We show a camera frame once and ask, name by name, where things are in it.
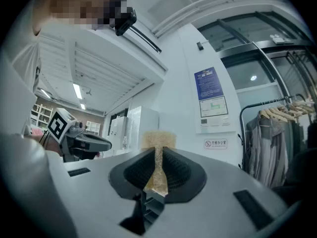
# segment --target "brown wall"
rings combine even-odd
[[[82,121],[83,125],[86,125],[87,121],[93,121],[96,123],[100,123],[100,130],[99,130],[99,136],[102,136],[103,133],[103,125],[105,118],[99,117],[99,116],[94,116],[88,113],[80,112],[78,110],[66,108],[62,105],[56,104],[54,102],[47,101],[41,97],[38,97],[38,100],[36,101],[37,105],[42,104],[43,106],[46,106],[48,109],[53,109],[53,112],[55,108],[63,108],[66,109],[72,116],[74,116],[77,120]]]

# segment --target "no smoking symbol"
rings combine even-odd
[[[206,141],[205,145],[206,145],[206,147],[210,147],[211,146],[211,142],[210,141]]]

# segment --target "pink object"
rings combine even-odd
[[[35,136],[42,136],[43,132],[40,128],[32,128],[32,135]]]

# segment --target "white wall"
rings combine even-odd
[[[238,97],[227,70],[210,44],[204,45],[208,48],[207,52],[198,51],[196,43],[203,40],[204,37],[191,24],[162,37],[160,39],[160,47],[163,50],[161,59],[168,64],[164,82],[152,85],[134,96],[130,99],[129,106],[130,109],[144,106],[158,111],[159,130],[170,131],[177,135],[176,148],[237,165],[242,160],[241,141],[237,136],[237,133],[241,133],[238,119],[240,112]],[[228,111],[237,125],[236,132],[215,134],[196,134],[195,132],[193,95],[197,95],[197,93],[192,92],[190,76],[194,76],[193,67],[199,71],[212,66],[217,71],[226,98],[231,100]],[[123,109],[124,106],[119,106],[117,111]],[[105,128],[107,128],[110,116],[111,114],[107,115],[105,119]],[[206,150],[204,149],[204,139],[207,138],[227,138],[228,148],[226,150]]]

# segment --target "white shirt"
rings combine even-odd
[[[0,131],[4,133],[29,133],[29,128],[24,128],[30,125],[41,70],[38,36],[32,29],[33,4],[31,0],[21,11],[1,47],[0,90],[6,96],[0,98]]]

